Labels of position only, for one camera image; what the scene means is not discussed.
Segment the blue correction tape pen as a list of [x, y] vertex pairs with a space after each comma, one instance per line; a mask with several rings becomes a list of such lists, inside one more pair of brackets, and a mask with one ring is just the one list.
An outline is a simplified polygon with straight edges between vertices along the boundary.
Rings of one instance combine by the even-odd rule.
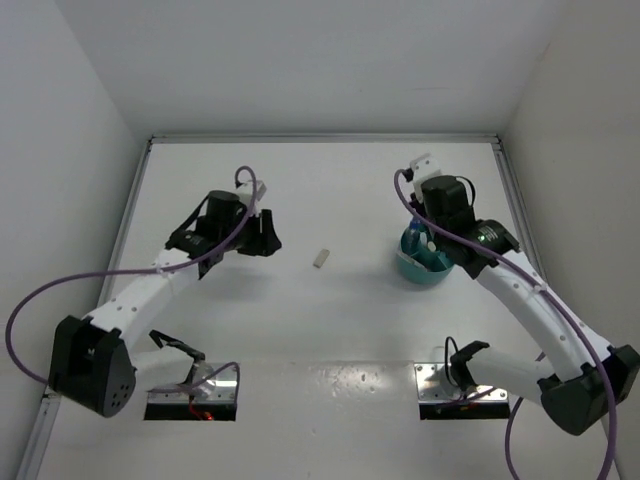
[[407, 249], [409, 251], [415, 251], [418, 248], [421, 239], [421, 222], [418, 219], [413, 218], [410, 221], [405, 231], [404, 237], [406, 240]]

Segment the beige eraser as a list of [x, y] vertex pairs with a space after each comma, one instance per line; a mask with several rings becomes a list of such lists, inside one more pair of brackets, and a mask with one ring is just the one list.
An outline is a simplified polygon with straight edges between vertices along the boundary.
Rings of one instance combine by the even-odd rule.
[[324, 265], [324, 263], [327, 261], [329, 255], [330, 255], [330, 251], [328, 249], [322, 249], [314, 259], [313, 266], [315, 268], [320, 269]]

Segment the pink pen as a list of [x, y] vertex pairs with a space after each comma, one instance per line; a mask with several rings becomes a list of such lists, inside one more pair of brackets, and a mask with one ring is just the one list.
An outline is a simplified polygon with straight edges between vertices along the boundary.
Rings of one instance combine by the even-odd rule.
[[417, 268], [423, 268], [424, 267], [424, 265], [421, 262], [419, 262], [418, 260], [416, 260], [416, 259], [412, 258], [411, 256], [405, 254], [402, 251], [398, 251], [397, 252], [397, 256], [401, 261], [403, 261], [404, 263], [406, 263], [408, 265], [412, 265], [412, 266], [417, 267]]

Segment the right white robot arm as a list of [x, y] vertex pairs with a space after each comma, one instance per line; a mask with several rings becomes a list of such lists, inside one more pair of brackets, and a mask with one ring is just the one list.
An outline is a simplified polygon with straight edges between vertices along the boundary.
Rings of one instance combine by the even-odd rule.
[[451, 357], [454, 384], [462, 391], [479, 384], [508, 390], [575, 436], [624, 401], [639, 372], [638, 352], [613, 346], [574, 318], [515, 237], [495, 220], [476, 218], [474, 198], [457, 177], [418, 177], [413, 186], [411, 204], [427, 221], [436, 250], [492, 293], [546, 356], [543, 363], [522, 362], [476, 340]]

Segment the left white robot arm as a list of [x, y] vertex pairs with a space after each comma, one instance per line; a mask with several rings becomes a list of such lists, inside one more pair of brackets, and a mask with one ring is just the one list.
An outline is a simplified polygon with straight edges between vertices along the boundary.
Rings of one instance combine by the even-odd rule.
[[281, 248], [271, 210], [257, 207], [265, 192], [262, 181], [210, 191], [150, 269], [84, 317], [63, 319], [55, 330], [49, 387], [105, 418], [119, 413], [137, 388], [195, 396], [205, 381], [205, 354], [151, 325], [226, 253], [269, 257]]

